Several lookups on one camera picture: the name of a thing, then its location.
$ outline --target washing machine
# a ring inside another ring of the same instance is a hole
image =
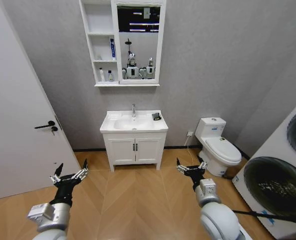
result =
[[[232,182],[253,211],[296,216],[296,107]],[[276,239],[296,239],[296,223],[259,220]]]

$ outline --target baseboard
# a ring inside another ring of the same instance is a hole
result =
[[[165,146],[164,149],[187,149],[188,146]],[[190,149],[201,149],[202,145],[191,145]]]
[[[165,146],[164,149],[186,149],[188,146]],[[201,149],[202,145],[192,145],[189,146],[190,149]],[[99,152],[106,151],[105,148],[85,148],[85,149],[73,149],[75,153],[77,152]]]
[[[99,152],[99,151],[106,151],[105,148],[85,148],[85,149],[73,149],[74,152]]]
[[[202,145],[191,145],[189,146],[190,149],[202,149]],[[243,152],[241,149],[239,149],[237,146],[235,146],[241,153],[242,157],[244,157],[246,160],[249,160],[250,157]],[[164,149],[186,149],[188,146],[165,146]],[[85,149],[73,149],[74,152],[99,152],[99,151],[106,151],[105,148],[85,148]]]

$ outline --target cabinet door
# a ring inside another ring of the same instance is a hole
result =
[[[156,162],[160,138],[136,138],[136,162]]]
[[[135,162],[135,141],[134,138],[108,139],[111,151],[110,162],[130,163]]]

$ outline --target white door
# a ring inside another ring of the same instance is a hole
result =
[[[160,138],[136,138],[136,162],[155,162],[158,158]]]
[[[135,141],[134,138],[108,139],[111,155],[109,160],[113,163],[135,162]]]
[[[34,129],[54,121],[50,127]],[[60,163],[62,174],[79,170],[72,149],[34,69],[0,4],[0,198],[51,185]]]

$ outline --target door lock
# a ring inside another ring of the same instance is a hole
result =
[[[58,128],[56,126],[51,127],[51,132],[54,135],[54,132],[58,131]]]

